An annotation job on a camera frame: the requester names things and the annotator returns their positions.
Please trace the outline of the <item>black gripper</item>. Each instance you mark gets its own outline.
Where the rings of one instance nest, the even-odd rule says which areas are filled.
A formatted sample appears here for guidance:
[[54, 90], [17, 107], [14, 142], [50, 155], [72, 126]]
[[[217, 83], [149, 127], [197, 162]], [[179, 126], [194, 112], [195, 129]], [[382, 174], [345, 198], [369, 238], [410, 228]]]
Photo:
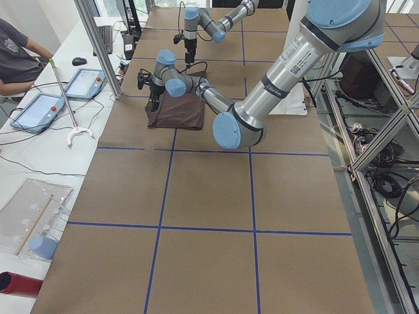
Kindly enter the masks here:
[[185, 39], [185, 63], [186, 67], [191, 67], [194, 63], [194, 54], [196, 54], [197, 39]]
[[156, 112], [160, 106], [160, 96], [164, 93], [164, 86], [157, 85], [153, 81], [149, 83], [151, 111]]

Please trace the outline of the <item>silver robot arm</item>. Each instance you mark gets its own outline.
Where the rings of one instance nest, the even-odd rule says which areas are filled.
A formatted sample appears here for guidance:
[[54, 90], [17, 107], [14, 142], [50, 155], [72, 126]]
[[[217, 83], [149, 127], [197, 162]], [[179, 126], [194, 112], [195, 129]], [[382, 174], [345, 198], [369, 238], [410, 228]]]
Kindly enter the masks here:
[[255, 13], [259, 6], [257, 0], [244, 0], [219, 21], [215, 21], [209, 11], [204, 8], [186, 7], [184, 11], [184, 29], [180, 31], [178, 39], [184, 41], [185, 63], [195, 62], [198, 27], [200, 26], [215, 43], [220, 43], [226, 32], [247, 16]]
[[385, 1], [309, 1], [295, 38], [249, 95], [236, 103], [206, 79], [180, 73], [175, 54], [161, 50], [149, 77], [149, 102], [156, 109], [164, 92], [172, 97], [195, 94], [217, 114], [212, 130], [220, 147], [258, 145], [266, 136], [265, 118], [322, 56], [364, 51], [382, 43], [385, 13]]

